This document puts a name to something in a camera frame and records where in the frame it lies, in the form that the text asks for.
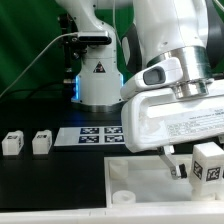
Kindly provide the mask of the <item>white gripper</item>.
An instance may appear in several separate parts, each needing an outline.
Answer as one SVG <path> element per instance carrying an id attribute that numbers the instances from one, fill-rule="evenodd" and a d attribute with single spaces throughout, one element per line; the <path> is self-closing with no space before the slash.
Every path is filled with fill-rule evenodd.
<path id="1" fill-rule="evenodd" d="M 126 147 L 131 152 L 157 149 L 174 180 L 187 177 L 172 145 L 224 134 L 224 90 L 215 87 L 205 97 L 177 100 L 170 88 L 142 92 L 122 108 Z"/>

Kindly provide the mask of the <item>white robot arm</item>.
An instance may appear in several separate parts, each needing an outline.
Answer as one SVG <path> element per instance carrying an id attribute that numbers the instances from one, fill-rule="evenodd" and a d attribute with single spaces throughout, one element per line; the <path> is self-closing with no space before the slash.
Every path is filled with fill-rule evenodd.
<path id="1" fill-rule="evenodd" d="M 126 147 L 157 150 L 173 177 L 174 145 L 224 133 L 224 80 L 211 65 L 224 49 L 212 0 L 56 0 L 76 25 L 81 57 L 73 102 L 121 106 Z"/>

